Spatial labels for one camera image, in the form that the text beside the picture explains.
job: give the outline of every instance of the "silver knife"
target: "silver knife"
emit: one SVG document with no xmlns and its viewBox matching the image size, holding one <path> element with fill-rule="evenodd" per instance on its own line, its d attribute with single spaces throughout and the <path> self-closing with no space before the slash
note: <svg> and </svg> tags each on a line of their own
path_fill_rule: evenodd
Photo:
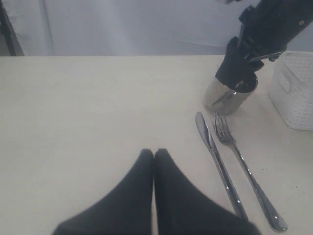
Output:
<svg viewBox="0 0 313 235">
<path fill-rule="evenodd" d="M 214 143 L 214 140 L 212 138 L 212 135 L 209 131 L 208 126 L 206 125 L 206 122 L 203 118 L 203 115 L 201 112 L 197 112 L 196 114 L 196 125 L 198 128 L 198 131 L 202 137 L 202 140 L 206 147 L 208 148 L 209 152 L 211 153 L 214 162 L 216 164 L 216 167 L 220 173 L 221 179 L 223 181 L 224 187 L 227 191 L 228 197 L 231 201 L 231 204 L 234 208 L 235 214 L 248 221 L 248 217 L 246 215 L 246 211 L 242 205 L 241 200 L 239 199 L 239 196 L 237 194 L 237 191 L 229 177 L 229 174 L 225 168 L 225 165 L 221 159 L 221 156 L 217 150 L 217 147 Z"/>
</svg>

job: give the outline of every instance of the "cylindrical container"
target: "cylindrical container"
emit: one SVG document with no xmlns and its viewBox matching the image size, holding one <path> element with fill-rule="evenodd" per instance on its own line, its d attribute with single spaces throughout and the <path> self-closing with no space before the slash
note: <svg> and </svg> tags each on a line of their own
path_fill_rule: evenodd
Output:
<svg viewBox="0 0 313 235">
<path fill-rule="evenodd" d="M 257 85 L 258 79 L 253 77 L 231 89 L 214 77 L 205 92 L 204 104 L 211 111 L 229 115 L 251 95 Z"/>
<path fill-rule="evenodd" d="M 313 131 L 313 53 L 281 55 L 268 94 L 287 126 Z"/>
</svg>

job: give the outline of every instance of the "table surface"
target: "table surface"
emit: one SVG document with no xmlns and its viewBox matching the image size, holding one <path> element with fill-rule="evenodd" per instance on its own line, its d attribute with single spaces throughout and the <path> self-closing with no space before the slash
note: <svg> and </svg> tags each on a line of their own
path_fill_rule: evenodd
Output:
<svg viewBox="0 0 313 235">
<path fill-rule="evenodd" d="M 49 235 L 106 195 L 142 148 L 167 148 L 188 179 L 233 212 L 195 114 L 223 56 L 0 58 L 0 234 Z M 289 225 L 312 233 L 313 132 L 281 120 L 273 63 L 229 116 L 238 148 Z M 272 231 L 231 150 L 216 145 L 249 219 Z M 157 234 L 155 206 L 153 231 Z"/>
</svg>

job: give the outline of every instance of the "white curtain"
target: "white curtain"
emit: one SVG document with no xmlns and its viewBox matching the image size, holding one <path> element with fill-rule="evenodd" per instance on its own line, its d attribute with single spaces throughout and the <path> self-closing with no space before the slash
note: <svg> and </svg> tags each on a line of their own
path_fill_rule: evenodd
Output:
<svg viewBox="0 0 313 235">
<path fill-rule="evenodd" d="M 259 0 L 2 0 L 25 55 L 220 54 Z M 313 27 L 291 43 L 313 50 Z"/>
</svg>

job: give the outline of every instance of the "fork handle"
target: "fork handle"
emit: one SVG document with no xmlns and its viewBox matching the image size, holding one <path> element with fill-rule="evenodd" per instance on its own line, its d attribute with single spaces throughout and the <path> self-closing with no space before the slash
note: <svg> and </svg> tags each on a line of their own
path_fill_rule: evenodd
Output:
<svg viewBox="0 0 313 235">
<path fill-rule="evenodd" d="M 273 229 L 277 231 L 286 231 L 287 230 L 287 223 L 281 217 L 281 215 L 277 212 L 274 208 L 273 204 L 269 201 L 268 197 L 265 195 L 259 184 L 256 182 L 255 178 L 253 177 L 248 165 L 246 164 L 245 160 L 243 159 L 238 147 L 235 144 L 231 145 L 232 150 L 238 157 L 241 166 L 243 167 L 244 171 L 246 172 L 247 177 L 250 180 L 250 183 L 253 187 L 255 195 L 260 203 L 260 206 L 263 210 L 263 213 L 268 220 L 269 224 L 272 226 Z"/>
</svg>

